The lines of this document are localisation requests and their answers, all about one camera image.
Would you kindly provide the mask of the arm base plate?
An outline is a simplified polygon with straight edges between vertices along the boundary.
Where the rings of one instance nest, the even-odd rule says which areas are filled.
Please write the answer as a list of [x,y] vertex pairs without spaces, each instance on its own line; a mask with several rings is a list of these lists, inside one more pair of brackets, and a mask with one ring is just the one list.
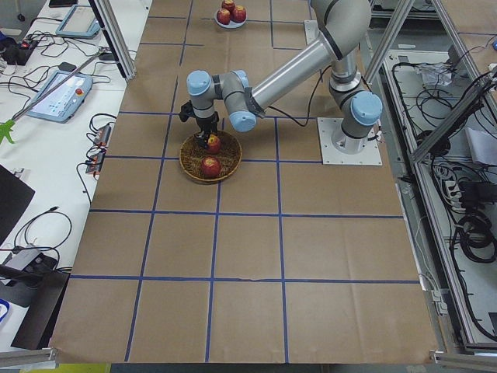
[[348,138],[342,132],[342,118],[318,118],[321,159],[324,165],[382,166],[379,145],[374,130],[360,140]]
[[319,35],[318,22],[312,19],[305,20],[304,33],[305,33],[306,44],[309,45]]

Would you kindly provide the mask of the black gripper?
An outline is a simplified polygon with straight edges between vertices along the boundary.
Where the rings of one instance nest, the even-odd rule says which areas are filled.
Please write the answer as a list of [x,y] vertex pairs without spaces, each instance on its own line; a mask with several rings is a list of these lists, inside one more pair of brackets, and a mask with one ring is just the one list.
[[208,140],[211,134],[219,137],[220,131],[217,128],[219,123],[219,115],[218,112],[215,111],[209,117],[198,117],[195,116],[196,124],[199,127],[200,131],[195,134],[196,143],[203,149],[208,149]]

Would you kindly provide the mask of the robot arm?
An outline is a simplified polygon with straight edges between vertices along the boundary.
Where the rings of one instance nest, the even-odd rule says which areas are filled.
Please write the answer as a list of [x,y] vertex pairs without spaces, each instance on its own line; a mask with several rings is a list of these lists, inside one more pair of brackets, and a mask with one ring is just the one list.
[[354,51],[365,35],[371,18],[367,1],[313,1],[318,29],[315,38],[299,54],[251,87],[242,70],[210,75],[192,71],[186,79],[189,101],[179,118],[194,118],[200,128],[196,139],[207,145],[216,132],[219,116],[216,100],[224,102],[232,127],[238,132],[253,129],[266,109],[317,71],[331,68],[328,89],[343,112],[342,123],[332,136],[335,148],[357,154],[368,141],[371,128],[380,119],[383,104],[365,90],[356,66]]

